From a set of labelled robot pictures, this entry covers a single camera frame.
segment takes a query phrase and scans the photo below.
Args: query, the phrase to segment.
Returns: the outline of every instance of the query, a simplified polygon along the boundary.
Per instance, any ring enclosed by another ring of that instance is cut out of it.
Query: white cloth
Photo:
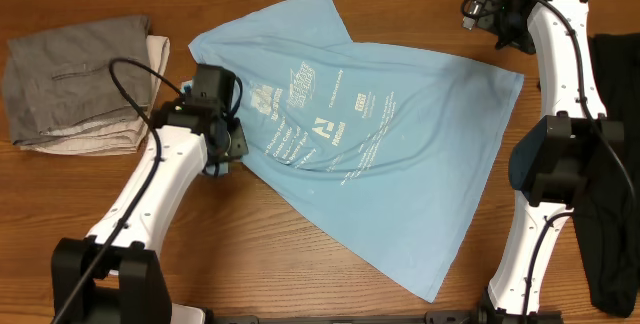
[[[147,37],[147,49],[149,50],[151,68],[161,75],[164,74],[170,52],[169,39],[149,35]],[[151,114],[160,85],[160,80],[151,75],[152,105],[147,106],[145,110],[147,115]],[[98,125],[88,122],[82,125],[86,127],[79,134],[47,143],[27,145],[22,148],[61,155],[102,156],[130,154],[136,152],[148,130],[140,117],[133,121],[106,122]]]

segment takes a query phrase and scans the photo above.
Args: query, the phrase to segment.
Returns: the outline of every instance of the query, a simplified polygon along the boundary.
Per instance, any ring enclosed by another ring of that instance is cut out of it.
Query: black cloth
[[[624,125],[621,160],[640,193],[640,34],[596,35],[590,40],[593,72],[608,120]],[[613,160],[575,205],[576,235],[591,303],[610,315],[628,317],[638,292],[640,238],[637,210]]]

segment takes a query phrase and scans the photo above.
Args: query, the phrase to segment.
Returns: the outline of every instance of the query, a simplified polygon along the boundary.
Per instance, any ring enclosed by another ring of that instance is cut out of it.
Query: dark gray fabric
[[[136,15],[47,30],[9,41],[3,97],[14,144],[41,143],[50,131],[88,120],[132,120],[113,85],[108,62],[128,57],[149,65],[149,19]],[[116,74],[141,106],[151,102],[149,75],[118,65]]]

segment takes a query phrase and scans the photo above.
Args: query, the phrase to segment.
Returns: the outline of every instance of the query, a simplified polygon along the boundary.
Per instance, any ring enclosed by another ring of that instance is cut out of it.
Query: light blue fabric
[[[464,239],[523,76],[353,43],[331,0],[289,0],[201,34],[244,82],[244,164],[327,234],[433,301]]]

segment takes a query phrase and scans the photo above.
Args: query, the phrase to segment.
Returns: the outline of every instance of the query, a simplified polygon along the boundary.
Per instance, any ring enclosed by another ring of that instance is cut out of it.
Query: wooden table
[[[168,78],[195,72],[187,49],[199,33],[281,0],[0,0],[0,41],[47,28],[147,14],[171,39]],[[514,196],[507,163],[537,122],[537,61],[460,28],[461,0],[334,0],[353,40],[457,54],[525,73],[526,82],[484,196],[434,304],[410,294],[301,217],[242,166],[199,177],[169,230],[161,264],[172,299],[219,315],[409,315],[472,308],[500,262]],[[638,0],[591,0],[589,33],[640,31]],[[0,46],[0,63],[8,49]],[[158,102],[172,98],[163,89]],[[10,145],[0,110],[0,323],[48,323],[49,263],[62,237],[82,238],[111,206],[139,155],[64,157]],[[543,309],[567,323],[616,322],[591,307],[573,226],[560,236],[542,290]],[[640,314],[628,322],[640,323]]]

